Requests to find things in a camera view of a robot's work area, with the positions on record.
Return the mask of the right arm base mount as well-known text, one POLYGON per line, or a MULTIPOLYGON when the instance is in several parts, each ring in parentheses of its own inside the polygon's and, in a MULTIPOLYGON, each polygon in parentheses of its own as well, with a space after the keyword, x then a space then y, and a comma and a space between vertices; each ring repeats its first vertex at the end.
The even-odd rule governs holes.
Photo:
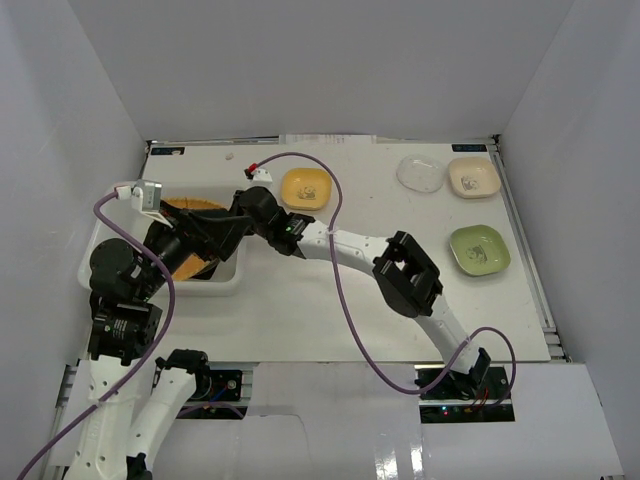
POLYGON ((480 390, 460 393, 450 378, 420 396, 418 402, 423 425, 512 423, 516 420, 511 394, 494 403, 507 391, 508 375, 504 367, 491 367, 480 390))

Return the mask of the woven bamboo triangular tray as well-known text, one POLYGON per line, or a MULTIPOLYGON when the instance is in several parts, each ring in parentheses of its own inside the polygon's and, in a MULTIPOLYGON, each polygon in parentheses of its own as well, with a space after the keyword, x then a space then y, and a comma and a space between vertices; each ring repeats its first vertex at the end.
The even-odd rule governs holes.
MULTIPOLYGON (((210 200, 189 197, 165 197, 164 201, 176 208, 192 210, 224 208, 223 205, 210 200)), ((214 260, 202 260, 196 254, 192 254, 173 272, 172 278, 176 282, 188 281, 202 275, 209 279, 219 263, 220 260, 218 258, 214 260)))

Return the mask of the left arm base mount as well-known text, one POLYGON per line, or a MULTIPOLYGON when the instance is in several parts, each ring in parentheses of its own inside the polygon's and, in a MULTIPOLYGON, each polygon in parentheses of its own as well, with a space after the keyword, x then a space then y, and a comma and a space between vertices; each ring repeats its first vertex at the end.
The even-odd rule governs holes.
POLYGON ((216 403, 233 403, 241 399, 243 372, 238 369, 207 369, 198 381, 190 402, 213 407, 216 403))

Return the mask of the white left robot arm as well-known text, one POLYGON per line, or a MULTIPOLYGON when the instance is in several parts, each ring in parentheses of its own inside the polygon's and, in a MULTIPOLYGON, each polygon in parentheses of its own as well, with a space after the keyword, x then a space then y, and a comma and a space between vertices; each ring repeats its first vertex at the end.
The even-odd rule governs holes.
POLYGON ((203 351, 155 358, 176 300, 173 274, 192 256, 227 259, 251 221, 224 210, 163 204, 144 240, 108 219, 115 232, 89 257, 92 330, 87 411, 69 479, 150 479, 175 419, 231 409, 234 389, 212 373, 203 351))

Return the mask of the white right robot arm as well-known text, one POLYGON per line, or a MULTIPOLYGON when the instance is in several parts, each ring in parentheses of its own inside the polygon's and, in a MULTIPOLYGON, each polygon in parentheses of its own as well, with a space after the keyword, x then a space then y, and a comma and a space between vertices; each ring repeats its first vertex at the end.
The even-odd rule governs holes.
POLYGON ((248 216, 251 231, 282 255, 329 261, 375 279, 387 306, 414 320, 451 365, 446 376, 459 396, 472 399, 486 389, 491 358, 450 309, 440 270, 413 236, 332 230, 311 216, 286 212, 262 186, 236 192, 232 211, 248 216))

